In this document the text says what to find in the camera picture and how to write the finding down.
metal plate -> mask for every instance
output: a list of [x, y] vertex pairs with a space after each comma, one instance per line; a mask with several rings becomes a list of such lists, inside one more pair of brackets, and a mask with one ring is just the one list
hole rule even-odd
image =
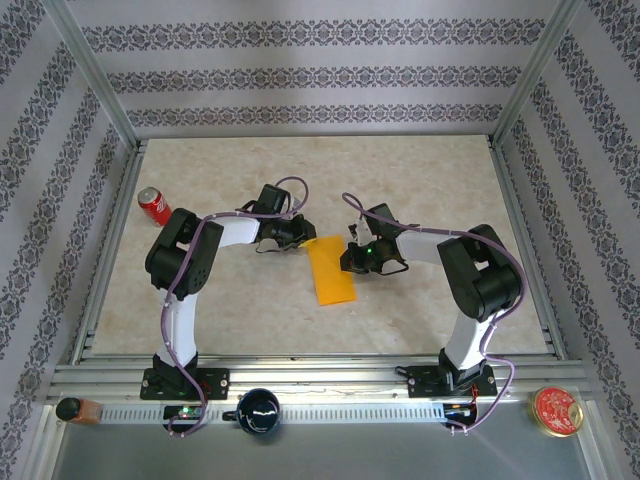
[[[226, 368], [198, 368], [196, 381], [202, 387], [202, 391], [209, 400], [226, 400], [229, 394], [229, 370]], [[197, 401], [198, 392], [192, 390], [184, 395], [166, 391], [163, 387], [158, 372], [153, 368], [147, 368], [142, 378], [140, 387], [142, 400], [178, 400]]]
[[409, 374], [407, 380], [409, 398], [471, 397], [473, 383], [478, 387], [480, 397], [493, 397], [498, 394], [493, 369], [489, 365], [484, 366], [482, 375], [471, 382], [468, 388], [454, 392], [449, 392], [447, 386], [441, 383], [437, 366], [418, 365], [402, 368]]

red soda can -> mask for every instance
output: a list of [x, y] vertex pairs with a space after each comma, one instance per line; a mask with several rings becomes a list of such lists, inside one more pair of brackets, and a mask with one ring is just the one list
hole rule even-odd
[[157, 188], [147, 187], [138, 194], [138, 205], [158, 227], [164, 227], [171, 216], [171, 208]]

wall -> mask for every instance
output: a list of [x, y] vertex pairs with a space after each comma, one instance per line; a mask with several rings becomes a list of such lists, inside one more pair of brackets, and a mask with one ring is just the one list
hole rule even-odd
[[557, 0], [76, 0], [142, 137], [491, 133]]
[[625, 478], [640, 477], [639, 4], [582, 4], [503, 148]]
[[82, 316], [126, 152], [35, 0], [0, 1], [0, 478]]

coffee mug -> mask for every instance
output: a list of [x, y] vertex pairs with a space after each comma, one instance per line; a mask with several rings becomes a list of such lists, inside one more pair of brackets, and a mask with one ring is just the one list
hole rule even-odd
[[264, 388], [254, 388], [245, 393], [235, 411], [224, 412], [222, 420], [238, 422], [250, 435], [265, 435], [280, 422], [280, 402]]

red jar lid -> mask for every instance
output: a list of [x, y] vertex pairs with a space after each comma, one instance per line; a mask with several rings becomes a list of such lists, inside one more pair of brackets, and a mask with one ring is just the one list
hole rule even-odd
[[573, 395], [558, 387], [538, 390], [530, 412], [543, 431], [556, 437], [573, 435], [582, 426], [582, 407]]

